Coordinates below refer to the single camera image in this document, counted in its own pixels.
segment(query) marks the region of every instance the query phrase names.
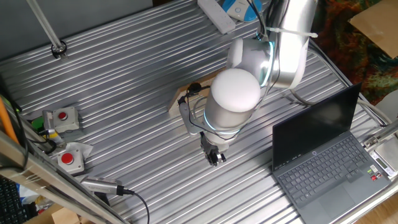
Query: white power strip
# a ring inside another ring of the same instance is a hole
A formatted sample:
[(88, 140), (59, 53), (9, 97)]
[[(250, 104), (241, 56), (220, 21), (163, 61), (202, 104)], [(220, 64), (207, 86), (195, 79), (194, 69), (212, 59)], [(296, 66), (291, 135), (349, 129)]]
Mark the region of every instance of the white power strip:
[(222, 34), (235, 29), (234, 21), (215, 0), (198, 0), (198, 5)]

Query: laptop keyboard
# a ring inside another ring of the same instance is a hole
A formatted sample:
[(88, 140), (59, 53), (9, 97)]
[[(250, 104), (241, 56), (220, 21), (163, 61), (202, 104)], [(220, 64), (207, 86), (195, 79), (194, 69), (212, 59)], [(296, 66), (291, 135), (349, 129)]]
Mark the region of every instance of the laptop keyboard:
[(358, 168), (368, 161), (368, 156), (355, 142), (349, 137), (278, 177), (297, 205), (360, 174)]

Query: emergency stop button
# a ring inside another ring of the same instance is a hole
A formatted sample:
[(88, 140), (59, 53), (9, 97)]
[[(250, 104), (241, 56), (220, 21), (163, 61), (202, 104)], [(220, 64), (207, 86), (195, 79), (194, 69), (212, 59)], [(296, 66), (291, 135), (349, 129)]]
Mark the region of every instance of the emergency stop button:
[(73, 162), (73, 155), (70, 153), (65, 153), (64, 155), (62, 155), (61, 157), (61, 161), (66, 164), (66, 165), (70, 165)]
[(68, 115), (65, 112), (61, 112), (60, 114), (58, 114), (58, 118), (61, 121), (65, 121), (68, 118)]

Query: metal slotted surface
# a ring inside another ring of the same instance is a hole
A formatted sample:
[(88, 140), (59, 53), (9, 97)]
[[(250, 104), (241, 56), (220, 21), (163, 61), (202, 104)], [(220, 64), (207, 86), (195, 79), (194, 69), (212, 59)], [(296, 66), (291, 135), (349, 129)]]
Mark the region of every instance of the metal slotted surface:
[[(239, 22), (221, 35), (195, 1), (174, 1), (66, 39), (68, 60), (55, 60), (47, 46), (0, 62), (0, 72), (26, 118), (75, 106), (85, 134), (76, 141), (94, 146), (87, 171), (144, 197), (151, 223), (302, 223), (270, 170), (272, 126), (304, 109), (289, 91), (270, 92), (218, 167), (166, 110), (178, 87), (224, 67), (232, 39), (256, 28)], [(319, 101), (345, 87), (308, 53), (299, 95)], [(378, 129), (358, 106), (359, 141)], [(146, 223), (137, 198), (109, 201), (123, 218)]]

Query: wall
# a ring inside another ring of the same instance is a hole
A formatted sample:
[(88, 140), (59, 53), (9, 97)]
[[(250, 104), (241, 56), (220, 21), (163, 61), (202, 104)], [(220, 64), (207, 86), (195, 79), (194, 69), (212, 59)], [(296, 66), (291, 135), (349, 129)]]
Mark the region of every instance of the wall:
[[(151, 0), (37, 0), (59, 38), (152, 7)], [(49, 44), (26, 0), (0, 1), (0, 61)]]

